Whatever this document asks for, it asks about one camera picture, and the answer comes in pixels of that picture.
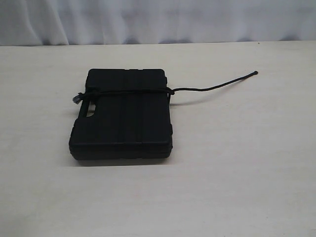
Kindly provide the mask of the black plastic carry case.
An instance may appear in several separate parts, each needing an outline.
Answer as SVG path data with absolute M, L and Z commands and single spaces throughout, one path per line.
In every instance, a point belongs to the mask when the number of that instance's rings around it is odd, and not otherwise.
M 162 69 L 91 69 L 69 149 L 76 160 L 163 159 L 172 150 Z

